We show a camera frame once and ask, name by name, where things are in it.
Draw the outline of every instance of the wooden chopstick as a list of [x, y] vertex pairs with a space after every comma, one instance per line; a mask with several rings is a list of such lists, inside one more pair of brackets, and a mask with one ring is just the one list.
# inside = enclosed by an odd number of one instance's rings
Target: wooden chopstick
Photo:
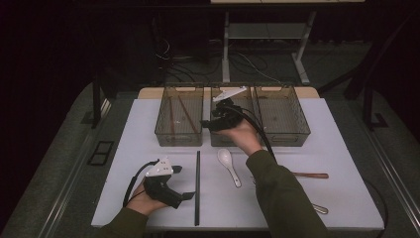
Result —
[[293, 173], [296, 177], [307, 177], [307, 178], [314, 178], [314, 179], [327, 179], [329, 178], [328, 174], [316, 174], [316, 173]]
[[170, 110], [170, 133], [175, 135], [175, 125], [173, 124], [173, 108], [172, 108], [172, 97], [169, 97], [169, 110]]
[[183, 102], [182, 102], [182, 100], [181, 100], [181, 97], [178, 95], [178, 100], [179, 100], [179, 102], [181, 103], [181, 106], [182, 106], [182, 110], [184, 111], [184, 113], [185, 113], [185, 115], [186, 115], [186, 118], [188, 119], [188, 121], [189, 121], [189, 124], [191, 125], [191, 127], [192, 127], [192, 130], [194, 131], [194, 133], [195, 134], [198, 134], [198, 130], [197, 130], [197, 128], [194, 126], [194, 123], [192, 122], [192, 119], [191, 119], [191, 117], [189, 116], [189, 113], [188, 113], [188, 111], [186, 110], [186, 107], [185, 107], [185, 105], [183, 104]]

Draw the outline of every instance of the chopstick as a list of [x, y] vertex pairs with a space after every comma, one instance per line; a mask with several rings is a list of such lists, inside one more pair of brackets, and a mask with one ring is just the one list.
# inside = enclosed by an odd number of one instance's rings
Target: chopstick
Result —
[[316, 173], [293, 173], [296, 177], [307, 177], [307, 178], [314, 178], [314, 179], [327, 179], [329, 178], [328, 174], [316, 174]]
[[175, 125], [173, 124], [173, 108], [172, 108], [172, 98], [169, 97], [169, 119], [170, 119], [170, 133], [175, 135]]
[[195, 172], [195, 214], [194, 225], [200, 224], [200, 151], [197, 151], [197, 162]]
[[194, 126], [194, 123], [192, 122], [192, 119], [191, 119], [191, 117], [189, 116], [189, 113], [188, 113], [188, 111], [186, 110], [186, 107], [185, 107], [185, 105], [183, 104], [183, 102], [182, 102], [182, 100], [181, 100], [181, 97], [178, 95], [178, 100], [179, 100], [179, 102], [181, 103], [181, 106], [182, 106], [182, 110], [184, 111], [184, 113], [185, 113], [185, 115], [186, 115], [186, 118], [188, 119], [188, 121], [189, 121], [189, 124], [191, 125], [191, 127], [192, 127], [192, 130], [194, 131], [194, 133], [195, 134], [198, 134], [198, 130], [197, 130], [197, 128]]

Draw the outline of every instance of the person's right hand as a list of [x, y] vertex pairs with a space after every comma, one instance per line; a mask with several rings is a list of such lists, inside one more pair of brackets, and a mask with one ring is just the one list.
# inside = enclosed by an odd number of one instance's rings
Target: person's right hand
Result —
[[257, 138], [256, 129], [245, 119], [235, 128], [221, 130], [215, 133], [229, 137], [248, 156], [263, 149]]

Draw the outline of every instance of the green sleeve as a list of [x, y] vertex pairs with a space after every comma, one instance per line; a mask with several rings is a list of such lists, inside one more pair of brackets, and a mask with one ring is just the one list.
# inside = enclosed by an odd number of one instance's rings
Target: green sleeve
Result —
[[99, 229], [95, 238], [140, 238], [147, 222], [144, 214], [123, 207], [109, 224]]
[[327, 228], [296, 177], [269, 152], [253, 153], [247, 166], [256, 180], [257, 199], [272, 237], [327, 237]]

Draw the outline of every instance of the white tabletop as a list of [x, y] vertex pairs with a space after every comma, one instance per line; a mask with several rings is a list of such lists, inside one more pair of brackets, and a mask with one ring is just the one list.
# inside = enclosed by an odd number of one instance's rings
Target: white tabletop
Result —
[[[328, 179], [299, 178], [312, 203], [325, 206], [320, 214], [330, 229], [383, 229], [383, 221], [350, 156], [324, 99], [299, 99], [311, 134], [302, 147], [274, 147], [277, 161], [293, 172], [328, 173]], [[209, 118], [208, 99], [203, 118]], [[203, 130], [201, 147], [160, 147], [155, 135], [158, 99], [135, 100], [118, 146], [112, 167], [92, 220], [93, 226], [109, 223], [122, 207], [131, 177], [147, 162], [166, 156], [173, 165], [183, 166], [168, 185], [182, 193], [195, 189], [196, 152], [201, 153], [200, 225], [194, 226], [194, 199], [178, 209], [164, 208], [154, 213], [149, 229], [214, 230], [266, 229], [255, 195], [247, 156], [238, 148], [234, 167], [242, 182], [236, 188], [229, 172], [218, 162], [210, 145], [210, 133]]]

